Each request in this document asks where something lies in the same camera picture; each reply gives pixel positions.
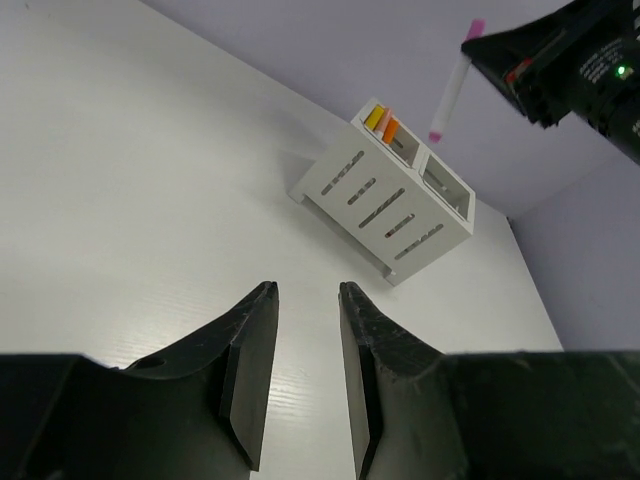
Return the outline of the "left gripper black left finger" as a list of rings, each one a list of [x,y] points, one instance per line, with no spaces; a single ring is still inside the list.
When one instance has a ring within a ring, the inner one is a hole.
[[[1,358],[5,479],[246,479],[260,465],[279,292],[118,369],[80,354]]]

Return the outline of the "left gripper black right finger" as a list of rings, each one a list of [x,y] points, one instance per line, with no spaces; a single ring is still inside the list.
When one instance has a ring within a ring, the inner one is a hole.
[[[635,351],[439,352],[339,288],[360,479],[635,479]]]

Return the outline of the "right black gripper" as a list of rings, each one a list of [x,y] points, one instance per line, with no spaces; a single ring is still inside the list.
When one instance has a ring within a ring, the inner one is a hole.
[[[520,114],[548,128],[574,114],[639,159],[639,4],[571,1],[461,52]]]

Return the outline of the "purple capped white marker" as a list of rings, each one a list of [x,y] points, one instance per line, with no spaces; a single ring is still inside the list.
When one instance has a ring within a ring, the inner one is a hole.
[[[429,129],[428,139],[431,143],[439,143],[450,121],[462,86],[471,66],[471,60],[461,52],[449,77],[443,96],[434,114]]]

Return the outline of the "orange capped white marker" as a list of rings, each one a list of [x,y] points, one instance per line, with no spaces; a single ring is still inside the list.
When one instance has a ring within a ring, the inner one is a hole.
[[[385,144],[390,144],[393,141],[396,135],[396,132],[398,130],[398,127],[399,127],[399,121],[395,117],[391,117],[389,119],[389,122],[387,123],[386,129],[382,137],[382,140]]]

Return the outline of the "yellow capped white marker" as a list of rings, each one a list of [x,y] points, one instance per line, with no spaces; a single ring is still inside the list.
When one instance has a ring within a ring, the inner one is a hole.
[[[383,117],[384,113],[385,113],[385,109],[380,105],[376,105],[367,116],[366,120],[364,121],[364,125],[368,129],[374,130],[377,124],[379,123],[379,121],[381,120],[381,118]]]

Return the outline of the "salmon capped white marker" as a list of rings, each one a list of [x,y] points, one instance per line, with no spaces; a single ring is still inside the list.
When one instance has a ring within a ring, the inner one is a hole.
[[[376,125],[375,132],[377,136],[379,137],[384,136],[384,133],[386,131],[386,128],[391,118],[392,118],[392,110],[389,107],[387,107],[384,109],[383,115],[381,116],[380,120]]]

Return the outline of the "white two-compartment pen holder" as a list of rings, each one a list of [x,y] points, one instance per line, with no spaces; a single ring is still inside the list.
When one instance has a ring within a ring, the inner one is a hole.
[[[370,99],[291,189],[353,237],[391,285],[474,233],[475,192],[404,124],[390,142],[367,123]]]

